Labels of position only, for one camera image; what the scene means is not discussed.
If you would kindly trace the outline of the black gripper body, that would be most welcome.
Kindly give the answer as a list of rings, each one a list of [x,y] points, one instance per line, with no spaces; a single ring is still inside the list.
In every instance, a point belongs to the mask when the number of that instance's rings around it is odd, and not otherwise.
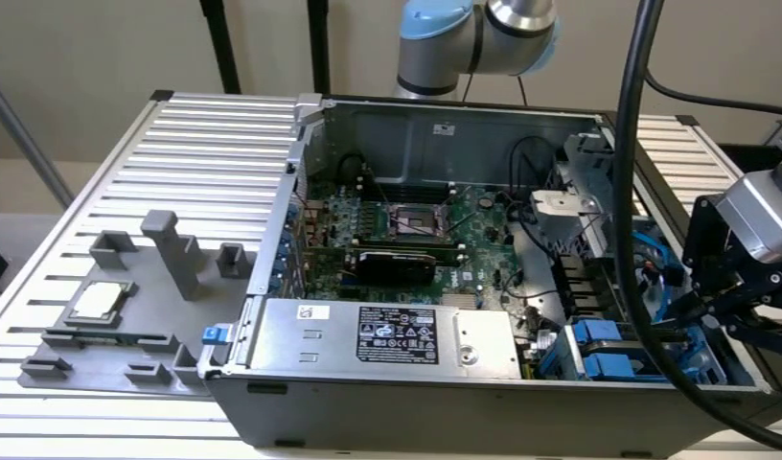
[[[742,281],[726,314],[742,314],[757,305],[782,310],[782,263],[763,264],[750,257],[727,257],[726,263]]]

